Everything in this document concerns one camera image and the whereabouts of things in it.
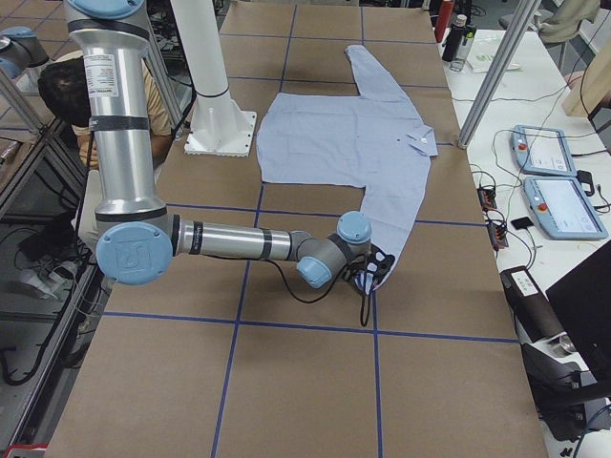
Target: chair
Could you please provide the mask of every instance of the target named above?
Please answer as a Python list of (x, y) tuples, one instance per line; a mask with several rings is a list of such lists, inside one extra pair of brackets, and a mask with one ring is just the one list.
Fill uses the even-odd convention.
[[(600, 0), (564, 0), (556, 12), (539, 10), (530, 28), (538, 33), (545, 45), (561, 45), (558, 68), (562, 70), (566, 44), (579, 33), (581, 22), (587, 19), (594, 22), (600, 9)], [(507, 29), (513, 14), (502, 16), (498, 23), (503, 29)]]

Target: light blue shirt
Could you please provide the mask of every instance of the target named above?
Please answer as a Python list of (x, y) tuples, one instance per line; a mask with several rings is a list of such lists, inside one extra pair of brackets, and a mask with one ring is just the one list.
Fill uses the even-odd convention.
[(434, 133), (365, 47), (346, 54), (360, 96), (276, 96), (257, 135), (263, 181), (365, 188), (371, 241), (399, 258), (437, 156)]

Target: label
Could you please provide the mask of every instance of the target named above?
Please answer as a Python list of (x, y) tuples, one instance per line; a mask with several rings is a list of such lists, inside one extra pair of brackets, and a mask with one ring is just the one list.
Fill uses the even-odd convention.
[(514, 272), (512, 278), (524, 297), (533, 296), (538, 293), (537, 287), (524, 271)]
[(115, 57), (112, 54), (86, 55), (84, 60), (89, 98), (118, 97)]

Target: white pillar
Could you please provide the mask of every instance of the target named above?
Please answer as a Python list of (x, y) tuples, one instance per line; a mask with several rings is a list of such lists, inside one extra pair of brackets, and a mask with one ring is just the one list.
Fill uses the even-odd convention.
[(198, 98), (185, 145), (189, 154), (248, 156), (257, 114), (231, 99), (212, 0), (172, 0)]

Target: metal post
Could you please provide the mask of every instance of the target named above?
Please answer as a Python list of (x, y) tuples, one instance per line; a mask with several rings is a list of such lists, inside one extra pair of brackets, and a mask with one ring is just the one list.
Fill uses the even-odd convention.
[(0, 71), (0, 94), (7, 99), (9, 105), (17, 112), (31, 132), (39, 134), (42, 131), (45, 123), (42, 122), (42, 119), (26, 97), (21, 94), (11, 79), (2, 71)]
[(460, 136), (458, 137), (458, 148), (465, 149), (471, 142), (475, 130), (486, 112), (488, 104), (493, 98), (496, 88), (507, 70), (507, 66), (511, 62), (517, 46), (526, 32), (530, 21), (533, 19), (535, 11), (537, 11), (540, 3), (541, 0), (520, 0), (514, 19), (500, 42), (495, 59), (486, 73), (484, 82), (481, 88), (479, 88), (479, 92), (477, 93), (477, 97), (475, 98), (469, 114), (467, 114), (467, 118), (460, 131)]
[(243, 112), (231, 98), (212, 2), (171, 3), (198, 95), (185, 152), (248, 156), (257, 114)]
[(180, 112), (180, 106), (176, 99), (176, 94), (172, 89), (172, 84), (170, 83), (170, 79), (168, 78), (168, 69), (165, 66), (165, 62), (163, 61), (163, 57), (161, 56), (161, 51), (157, 45), (157, 40), (155, 39), (155, 33), (153, 32), (153, 27), (149, 22), (149, 51), (144, 54), (144, 60), (146, 61), (148, 69), (151, 71), (155, 82), (157, 83), (157, 87), (159, 89), (159, 94), (161, 95), (161, 99), (163, 100), (163, 105), (165, 105), (165, 109), (170, 116), (170, 124), (174, 129), (178, 126), (180, 119), (182, 118), (182, 113)]

